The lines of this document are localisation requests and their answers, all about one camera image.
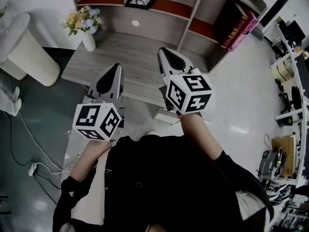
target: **black sleeve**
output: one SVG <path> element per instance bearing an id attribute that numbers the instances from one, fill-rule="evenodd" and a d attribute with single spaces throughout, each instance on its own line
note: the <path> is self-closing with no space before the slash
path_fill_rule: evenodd
<path id="1" fill-rule="evenodd" d="M 59 232 L 62 225 L 72 223 L 71 209 L 88 194 L 95 174 L 96 168 L 93 168 L 83 182 L 78 182 L 70 176 L 62 182 L 61 196 L 54 211 L 53 232 Z"/>
<path id="2" fill-rule="evenodd" d="M 70 222 L 71 209 L 77 203 L 70 195 L 70 192 L 78 190 L 80 184 L 80 182 L 70 176 L 62 182 L 61 196 L 54 211 L 53 232 L 59 232 L 63 224 Z"/>
<path id="3" fill-rule="evenodd" d="M 225 176 L 234 187 L 234 190 L 248 191 L 265 204 L 269 211 L 270 219 L 272 220 L 274 217 L 274 209 L 260 181 L 248 170 L 234 163 L 230 156 L 224 151 L 215 162 L 224 172 Z"/>

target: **red book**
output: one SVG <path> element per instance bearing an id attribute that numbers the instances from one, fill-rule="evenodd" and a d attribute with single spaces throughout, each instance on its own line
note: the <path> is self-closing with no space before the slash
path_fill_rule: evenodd
<path id="1" fill-rule="evenodd" d="M 253 28 L 259 22 L 256 16 L 252 13 L 252 11 L 248 7 L 244 6 L 243 9 L 248 15 L 248 23 L 243 28 L 243 30 L 240 31 L 239 34 L 235 37 L 235 41 L 228 49 L 230 52 L 234 51 L 236 47 L 239 46 L 239 44 L 247 37 L 247 35 L 253 30 Z"/>
<path id="2" fill-rule="evenodd" d="M 221 47 L 228 49 L 248 21 L 245 11 L 234 0 L 227 0 L 214 23 Z"/>

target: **power cable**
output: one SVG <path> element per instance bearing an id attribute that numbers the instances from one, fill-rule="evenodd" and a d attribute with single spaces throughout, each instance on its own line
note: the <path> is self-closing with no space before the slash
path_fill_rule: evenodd
<path id="1" fill-rule="evenodd" d="M 9 74 L 8 74 L 8 76 L 9 76 L 9 80 L 10 80 L 11 92 L 13 93 L 11 77 L 10 77 Z M 21 117 L 21 120 L 23 121 L 23 123 L 24 123 L 24 125 L 25 125 L 25 128 L 26 128 L 27 132 L 30 134 L 30 136 L 31 136 L 33 142 L 36 144 L 36 146 L 43 152 L 43 154 L 46 155 L 46 157 L 50 160 L 50 162 L 51 162 L 56 168 L 58 168 L 58 169 L 61 170 L 61 171 L 66 172 L 66 170 L 64 170 L 64 169 L 62 169 L 62 168 L 60 168 L 60 167 L 58 167 L 58 166 L 52 161 L 52 159 L 46 154 L 46 152 L 42 149 L 42 147 L 36 142 L 36 140 L 34 139 L 32 133 L 29 131 L 29 129 L 28 129 L 28 127 L 27 127 L 27 125 L 26 125 L 26 123 L 25 123 L 25 121 L 24 121 L 24 118 L 22 117 L 22 115 L 21 115 L 21 113 L 20 113 L 20 111 L 19 111 L 18 113 L 19 113 L 19 115 L 20 115 L 20 117 Z"/>
<path id="2" fill-rule="evenodd" d="M 82 84 L 82 86 L 89 92 L 89 89 L 87 89 L 87 87 L 84 84 Z"/>
<path id="3" fill-rule="evenodd" d="M 41 163 L 41 162 L 37 162 L 37 163 L 34 163 L 35 165 L 43 165 L 45 168 L 48 169 L 48 171 L 51 173 L 51 174 L 62 174 L 64 172 L 71 172 L 71 170 L 63 170 L 61 172 L 57 172 L 57 173 L 54 173 L 47 165 L 45 165 L 44 163 Z"/>
<path id="4" fill-rule="evenodd" d="M 43 188 L 43 186 L 40 184 L 40 182 L 37 180 L 37 178 L 35 177 L 35 175 L 33 175 L 34 179 L 36 180 L 36 182 L 38 182 L 38 184 L 40 185 L 40 187 L 42 188 L 42 190 L 46 193 L 46 195 L 55 203 L 55 205 L 57 205 L 56 201 L 48 194 L 48 192 Z"/>
<path id="5" fill-rule="evenodd" d="M 10 150 L 11 150 L 13 159 L 14 159 L 14 161 L 15 161 L 19 166 L 26 166 L 26 165 L 28 165 L 30 162 L 33 162 L 33 160 L 31 159 L 31 160 L 27 161 L 26 163 L 20 163 L 20 162 L 16 159 L 16 157 L 15 157 L 15 155 L 14 155 L 14 153 L 13 153 L 13 147 L 12 147 L 12 120 L 11 120 L 11 118 L 10 118 L 9 115 L 7 115 L 7 117 L 8 117 L 9 120 L 10 120 Z"/>
<path id="6" fill-rule="evenodd" d="M 269 136 L 265 133 L 265 135 L 264 135 L 264 143 L 265 143 L 265 145 L 269 148 L 269 150 L 271 151 L 271 148 L 270 148 L 270 147 L 266 144 L 266 142 L 265 142 L 265 136 L 267 136 L 267 138 L 269 139 L 270 145 L 271 145 L 271 140 L 270 140 Z"/>
<path id="7" fill-rule="evenodd" d="M 53 182 L 51 182 L 49 179 L 47 179 L 46 177 L 40 175 L 40 174 L 38 173 L 38 171 L 37 171 L 35 174 L 37 174 L 39 177 L 41 177 L 41 178 L 47 180 L 50 184 L 52 184 L 52 185 L 53 185 L 55 188 L 57 188 L 58 190 L 61 190 L 59 187 L 57 187 L 57 186 L 56 186 Z"/>

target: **desk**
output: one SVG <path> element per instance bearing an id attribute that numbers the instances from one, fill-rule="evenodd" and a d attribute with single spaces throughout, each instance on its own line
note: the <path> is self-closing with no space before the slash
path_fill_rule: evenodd
<path id="1" fill-rule="evenodd" d="M 277 24 L 275 25 L 275 28 L 277 29 L 283 43 L 286 45 L 286 47 L 288 49 L 288 53 L 286 54 L 286 56 L 279 59 L 273 65 L 278 65 L 278 63 L 280 63 L 280 62 L 286 60 L 287 58 L 291 57 L 291 64 L 292 64 L 292 67 L 293 67 L 293 71 L 295 73 L 294 79 L 295 79 L 297 87 L 299 89 L 301 101 L 302 101 L 302 108 L 301 109 L 297 109 L 295 111 L 291 111 L 289 113 L 276 116 L 275 120 L 279 120 L 279 119 L 282 119 L 282 118 L 285 118 L 285 117 L 293 116 L 293 115 L 296 115 L 296 114 L 299 114 L 299 113 L 302 113 L 303 118 L 301 120 L 301 140 L 300 140 L 301 147 L 300 147 L 300 155 L 299 155 L 300 156 L 300 164 L 299 164 L 296 179 L 285 180 L 283 178 L 278 178 L 278 179 L 273 180 L 273 181 L 280 183 L 280 184 L 295 185 L 296 188 L 298 188 L 300 186 L 303 186 L 306 182 L 306 179 L 303 177 L 302 173 L 303 173 L 303 170 L 305 169 L 304 162 L 305 162 L 305 154 L 306 154 L 306 147 L 307 147 L 306 146 L 307 131 L 308 131 L 307 121 L 309 119 L 309 113 L 308 113 L 308 109 L 307 109 L 307 106 L 308 106 L 307 97 L 305 96 L 305 90 L 303 89 L 303 85 L 302 85 L 301 78 L 300 78 L 300 75 L 299 75 L 299 69 L 303 70 L 303 65 L 305 65 L 305 61 L 304 61 L 302 56 L 296 55 L 295 52 L 290 48 L 287 40 L 285 39 L 282 31 L 280 30 L 280 28 Z"/>
<path id="2" fill-rule="evenodd" d="M 175 48 L 165 42 L 132 34 L 100 32 L 96 37 L 97 48 L 89 52 L 83 43 L 68 62 L 62 78 L 89 86 L 104 69 L 120 63 L 124 69 L 123 96 L 165 107 L 159 90 L 164 85 L 159 70 L 157 53 L 160 47 Z M 195 67 L 207 72 L 206 60 L 194 52 L 181 50 Z"/>

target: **picture frame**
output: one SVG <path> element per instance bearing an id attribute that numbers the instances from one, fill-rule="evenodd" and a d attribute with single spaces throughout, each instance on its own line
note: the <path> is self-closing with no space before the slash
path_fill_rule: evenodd
<path id="1" fill-rule="evenodd" d="M 128 0 L 125 7 L 149 10 L 155 0 Z"/>

